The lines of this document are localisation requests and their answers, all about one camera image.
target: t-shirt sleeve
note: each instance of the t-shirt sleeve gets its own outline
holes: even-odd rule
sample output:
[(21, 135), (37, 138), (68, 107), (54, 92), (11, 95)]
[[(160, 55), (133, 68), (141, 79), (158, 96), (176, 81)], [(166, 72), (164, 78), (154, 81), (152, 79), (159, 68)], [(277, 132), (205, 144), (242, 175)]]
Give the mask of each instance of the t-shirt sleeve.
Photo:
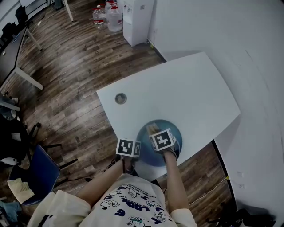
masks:
[(177, 209), (170, 216), (179, 227), (197, 227), (189, 209)]
[(36, 211), (33, 216), (41, 217), (32, 217), (31, 220), (37, 221), (30, 221), (29, 227), (77, 227), (88, 216), (91, 207), (86, 201), (58, 190), (45, 213)]

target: white t-shirt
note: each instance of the white t-shirt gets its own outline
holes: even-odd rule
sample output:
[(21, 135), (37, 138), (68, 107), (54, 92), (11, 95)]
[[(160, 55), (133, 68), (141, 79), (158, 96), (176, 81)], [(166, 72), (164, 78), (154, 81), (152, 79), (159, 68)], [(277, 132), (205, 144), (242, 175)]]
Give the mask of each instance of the white t-shirt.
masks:
[(37, 207), (28, 227), (197, 227), (188, 209), (170, 215), (155, 184), (122, 174), (91, 209), (86, 201), (59, 190)]

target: beige cloth on chair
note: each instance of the beige cloth on chair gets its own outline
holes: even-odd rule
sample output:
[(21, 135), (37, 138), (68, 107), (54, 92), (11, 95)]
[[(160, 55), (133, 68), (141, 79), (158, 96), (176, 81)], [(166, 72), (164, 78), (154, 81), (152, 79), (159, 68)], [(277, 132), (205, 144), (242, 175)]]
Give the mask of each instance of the beige cloth on chair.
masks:
[(17, 198), (20, 204), (34, 195), (32, 190), (28, 186), (28, 183), (22, 182), (21, 178), (18, 178), (16, 180), (8, 180), (7, 182), (10, 190), (13, 192), (14, 196)]

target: white table leg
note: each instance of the white table leg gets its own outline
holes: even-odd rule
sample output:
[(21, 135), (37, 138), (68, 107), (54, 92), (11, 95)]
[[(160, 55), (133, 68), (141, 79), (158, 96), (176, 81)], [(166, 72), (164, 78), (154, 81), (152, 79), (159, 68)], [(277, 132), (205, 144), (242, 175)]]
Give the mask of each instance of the white table leg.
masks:
[(9, 108), (9, 109), (12, 109), (12, 110), (15, 110), (15, 111), (20, 111), (20, 108), (19, 108), (19, 107), (14, 106), (14, 105), (12, 105), (12, 104), (10, 104), (10, 103), (4, 102), (4, 101), (2, 101), (2, 100), (0, 100), (0, 105), (1, 105), (1, 106), (5, 106), (5, 107), (7, 107), (7, 108)]
[(36, 86), (39, 89), (43, 89), (43, 86), (38, 83), (36, 80), (34, 80), (33, 78), (31, 78), (28, 74), (26, 74), (24, 71), (22, 71), (18, 66), (16, 66), (16, 68), (14, 69), (14, 72), (16, 72), (17, 74), (19, 74), (21, 77), (23, 77), (25, 80), (29, 81), (32, 85)]
[(36, 45), (36, 47), (41, 51), (42, 48), (41, 46), (38, 44), (38, 42), (36, 41), (36, 39), (32, 36), (32, 34), (30, 33), (30, 31), (27, 29), (26, 34), (32, 39), (32, 41), (34, 42), (34, 44)]
[(71, 20), (71, 21), (74, 21), (67, 0), (63, 0), (63, 2), (64, 2), (64, 4), (65, 4), (66, 9), (67, 9), (67, 11), (68, 11), (68, 14), (69, 14), (69, 16), (70, 16), (70, 20)]

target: tabletop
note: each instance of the tabletop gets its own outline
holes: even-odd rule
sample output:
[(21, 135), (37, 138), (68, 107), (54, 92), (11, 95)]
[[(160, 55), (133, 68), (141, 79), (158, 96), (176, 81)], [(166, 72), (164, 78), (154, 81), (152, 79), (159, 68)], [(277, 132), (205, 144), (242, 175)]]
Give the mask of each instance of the tabletop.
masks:
[[(183, 163), (216, 136), (239, 114), (229, 88), (205, 53), (198, 53), (154, 66), (98, 90), (98, 96), (118, 138), (136, 139), (149, 121), (164, 119), (182, 135)], [(124, 93), (120, 105), (115, 96)], [(138, 175), (153, 180), (166, 173), (139, 161)]]
[(20, 32), (15, 42), (12, 41), (6, 46), (0, 55), (0, 87), (16, 67), (20, 47), (24, 39), (26, 29), (27, 27)]

